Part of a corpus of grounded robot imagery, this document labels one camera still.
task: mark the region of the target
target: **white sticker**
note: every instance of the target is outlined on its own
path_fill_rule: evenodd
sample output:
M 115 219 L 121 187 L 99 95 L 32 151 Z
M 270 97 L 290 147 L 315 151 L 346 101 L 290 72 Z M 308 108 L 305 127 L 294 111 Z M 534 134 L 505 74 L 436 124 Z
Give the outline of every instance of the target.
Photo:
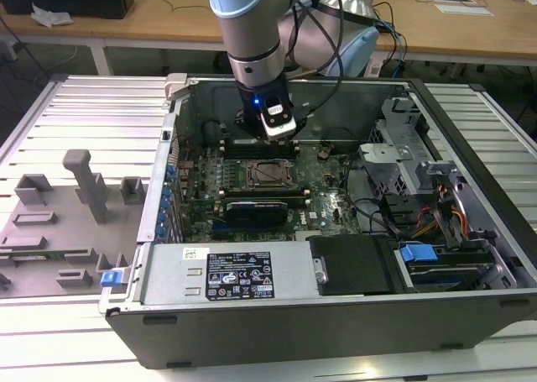
M 39 256 L 39 255 L 36 255 L 36 256 L 19 256 L 18 258 L 17 257 L 13 258 L 13 261 L 15 261 L 15 262 L 25 262 L 25 261 L 30 261 L 30 260 L 47 260 L 47 258 L 46 258 L 46 256 Z
M 209 254 L 209 248 L 184 248 L 183 260 L 205 260 Z
M 258 291 L 272 291 L 271 285 L 258 285 Z

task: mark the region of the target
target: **black plastic cover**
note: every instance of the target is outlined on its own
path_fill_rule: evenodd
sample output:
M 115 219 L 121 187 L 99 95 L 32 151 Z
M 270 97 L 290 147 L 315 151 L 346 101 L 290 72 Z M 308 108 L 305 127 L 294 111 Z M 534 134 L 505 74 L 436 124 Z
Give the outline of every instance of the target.
M 324 261 L 328 281 L 322 296 L 379 295 L 407 292 L 394 256 L 397 243 L 385 236 L 336 235 L 313 237 L 313 258 Z

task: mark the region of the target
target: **motherboard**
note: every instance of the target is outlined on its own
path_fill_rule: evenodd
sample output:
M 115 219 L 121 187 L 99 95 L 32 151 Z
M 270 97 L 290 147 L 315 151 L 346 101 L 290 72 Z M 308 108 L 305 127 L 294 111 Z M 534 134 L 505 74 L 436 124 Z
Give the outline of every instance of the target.
M 301 145 L 287 159 L 227 158 L 207 148 L 182 161 L 187 243 L 306 240 L 360 233 L 344 192 L 348 154 Z

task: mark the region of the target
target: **barcode sticker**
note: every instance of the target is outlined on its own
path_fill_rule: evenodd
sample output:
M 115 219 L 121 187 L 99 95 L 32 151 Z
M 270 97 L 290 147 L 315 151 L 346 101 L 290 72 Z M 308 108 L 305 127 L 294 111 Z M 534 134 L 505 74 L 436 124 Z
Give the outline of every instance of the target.
M 184 248 L 183 260 L 205 260 L 209 254 L 209 248 Z

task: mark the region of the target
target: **power cable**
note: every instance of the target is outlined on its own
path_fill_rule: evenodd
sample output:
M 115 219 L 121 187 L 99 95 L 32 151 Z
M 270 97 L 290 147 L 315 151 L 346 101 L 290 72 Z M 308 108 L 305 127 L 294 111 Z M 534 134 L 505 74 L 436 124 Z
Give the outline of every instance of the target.
M 41 70 L 41 72 L 43 73 L 43 75 L 45 77 L 47 77 L 48 79 L 50 79 L 49 75 L 44 71 L 44 68 L 43 66 L 37 61 L 37 59 L 35 59 L 35 56 L 32 55 L 32 52 L 30 52 L 30 50 L 28 49 L 28 46 L 26 46 L 26 44 L 20 40 L 20 38 L 17 36 L 17 34 L 15 34 L 13 32 L 13 30 L 11 28 L 9 28 L 9 25 L 4 21 L 2 15 L 0 15 L 0 21 L 2 21 L 2 24 L 3 26 L 8 30 L 8 32 L 17 40 L 17 42 L 19 42 L 24 50 L 26 50 L 26 53 L 28 53 L 28 55 L 30 56 L 30 58 L 34 61 L 34 63 L 38 66 L 38 68 Z

